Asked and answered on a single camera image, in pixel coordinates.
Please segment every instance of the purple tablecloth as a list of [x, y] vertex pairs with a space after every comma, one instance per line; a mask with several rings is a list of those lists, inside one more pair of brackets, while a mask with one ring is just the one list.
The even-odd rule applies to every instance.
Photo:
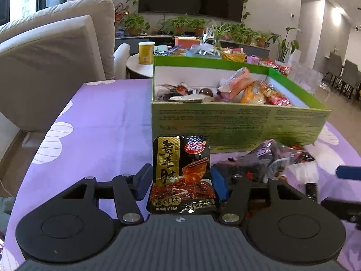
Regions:
[[[150, 99], [151, 80], [112, 80], [81, 87], [46, 135], [19, 189], [2, 270], [14, 270], [24, 261], [15, 228], [31, 210], [85, 176], [110, 181], [152, 163]], [[334, 175], [340, 164], [361, 166], [361, 158], [330, 124], [307, 149], [317, 161], [292, 167], [287, 172], [290, 184], [303, 190], [304, 182], [317, 181], [320, 201], [326, 197], [361, 201], [361, 182], [338, 180]], [[229, 155], [235, 154], [215, 154], [211, 161]], [[138, 203], [145, 216], [146, 200]], [[100, 208], [116, 217], [113, 201], [101, 200]], [[351, 223], [345, 226], [347, 241], [339, 261], [348, 270], [361, 270], [361, 231]]]

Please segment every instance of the tiled floor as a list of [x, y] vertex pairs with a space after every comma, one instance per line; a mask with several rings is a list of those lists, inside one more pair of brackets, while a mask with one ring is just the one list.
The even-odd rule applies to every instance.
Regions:
[[[334, 91], [328, 94], [321, 88], [317, 90], [316, 97], [332, 111], [329, 122], [361, 154], [361, 134], [358, 133], [361, 123], [360, 104], [352, 104], [352, 100], [347, 100]], [[37, 149], [22, 148], [19, 142], [4, 172], [0, 172], [2, 183], [13, 196], [16, 196], [36, 151]], [[9, 195], [0, 187], [0, 196]]]

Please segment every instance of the green box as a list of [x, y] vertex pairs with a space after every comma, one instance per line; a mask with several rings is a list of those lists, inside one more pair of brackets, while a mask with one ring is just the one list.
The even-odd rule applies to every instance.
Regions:
[[[239, 103], [171, 103], [155, 101], [161, 83], [204, 87], [200, 82], [219, 82], [242, 67], [251, 77], [266, 79], [291, 102], [301, 107]], [[330, 111], [314, 96], [272, 68], [226, 60], [155, 56], [152, 92], [152, 134], [206, 135], [212, 153], [249, 151], [267, 139], [285, 145], [308, 145], [318, 138]]]

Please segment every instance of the white round table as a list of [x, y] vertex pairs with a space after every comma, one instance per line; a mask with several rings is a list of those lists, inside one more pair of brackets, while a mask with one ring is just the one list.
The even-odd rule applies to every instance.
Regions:
[[127, 68], [142, 77], [153, 77], [153, 64], [143, 65], [139, 64], [139, 54], [130, 56], [127, 60]]

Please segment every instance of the chair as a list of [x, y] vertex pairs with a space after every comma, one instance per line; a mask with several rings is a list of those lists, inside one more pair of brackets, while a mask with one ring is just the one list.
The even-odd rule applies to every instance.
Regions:
[[332, 78], [335, 77], [333, 79], [333, 83], [332, 83], [332, 86], [333, 86], [335, 84], [335, 80], [337, 78], [340, 79], [341, 72], [342, 72], [342, 59], [341, 59], [341, 56], [336, 55], [333, 52], [330, 52], [330, 59], [329, 59], [328, 65], [327, 65], [327, 73], [324, 76], [324, 78], [322, 78], [322, 81], [324, 81], [324, 79], [327, 77], [327, 75], [331, 74], [330, 84], [332, 82]]
[[343, 68], [343, 72], [342, 72], [342, 76], [341, 76], [341, 81], [339, 83], [339, 85], [337, 86], [338, 90], [340, 88], [340, 86], [342, 84], [347, 84], [349, 86], [349, 90], [350, 90], [350, 94], [348, 96], [348, 98], [351, 98], [351, 95], [353, 94], [353, 90], [356, 90], [356, 93], [360, 90], [360, 84], [361, 84], [361, 77], [360, 77], [360, 73], [358, 70], [358, 67], [355, 63], [352, 63], [351, 61], [347, 60], [345, 61], [345, 65]]
[[126, 78], [129, 45], [114, 53], [114, 38], [111, 0], [66, 2], [1, 26], [0, 113], [46, 133], [82, 84]]

